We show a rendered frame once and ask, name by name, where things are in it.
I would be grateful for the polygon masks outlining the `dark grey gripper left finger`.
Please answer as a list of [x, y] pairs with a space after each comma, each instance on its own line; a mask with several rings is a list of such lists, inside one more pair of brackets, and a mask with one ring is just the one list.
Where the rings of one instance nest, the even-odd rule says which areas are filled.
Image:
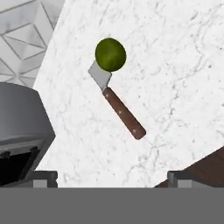
[[29, 178], [17, 183], [8, 184], [16, 188], [57, 188], [58, 173], [56, 171], [35, 171]]

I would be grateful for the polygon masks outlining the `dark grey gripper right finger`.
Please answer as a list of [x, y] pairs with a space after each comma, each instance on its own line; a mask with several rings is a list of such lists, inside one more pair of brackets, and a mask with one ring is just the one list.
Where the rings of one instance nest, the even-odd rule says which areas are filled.
[[168, 171], [168, 186], [173, 188], [211, 188], [212, 186], [199, 181], [185, 171]]

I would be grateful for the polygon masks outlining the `grey metal pot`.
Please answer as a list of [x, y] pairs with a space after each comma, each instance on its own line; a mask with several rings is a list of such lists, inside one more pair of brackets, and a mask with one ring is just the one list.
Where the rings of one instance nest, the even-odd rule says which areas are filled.
[[46, 151], [54, 138], [39, 93], [29, 87], [0, 82], [0, 146], [38, 140]]

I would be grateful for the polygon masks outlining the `green lime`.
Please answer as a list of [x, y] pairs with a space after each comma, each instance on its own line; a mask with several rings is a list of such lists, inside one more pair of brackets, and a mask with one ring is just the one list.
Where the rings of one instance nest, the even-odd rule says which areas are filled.
[[121, 69], [127, 59], [123, 45], [114, 38], [102, 39], [95, 48], [94, 56], [99, 67], [108, 72]]

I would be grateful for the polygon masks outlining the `wooden-handled metal spatula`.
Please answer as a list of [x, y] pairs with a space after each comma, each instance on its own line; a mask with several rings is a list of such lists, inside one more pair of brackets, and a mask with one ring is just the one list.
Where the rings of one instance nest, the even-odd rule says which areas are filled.
[[100, 68], [96, 60], [88, 69], [88, 73], [93, 78], [98, 87], [101, 89], [104, 98], [107, 100], [108, 104], [112, 107], [112, 109], [116, 112], [118, 117], [121, 119], [123, 124], [131, 133], [131, 135], [136, 140], [142, 139], [146, 135], [145, 128], [132, 115], [132, 113], [116, 95], [113, 89], [109, 87], [109, 82], [112, 77], [112, 73]]

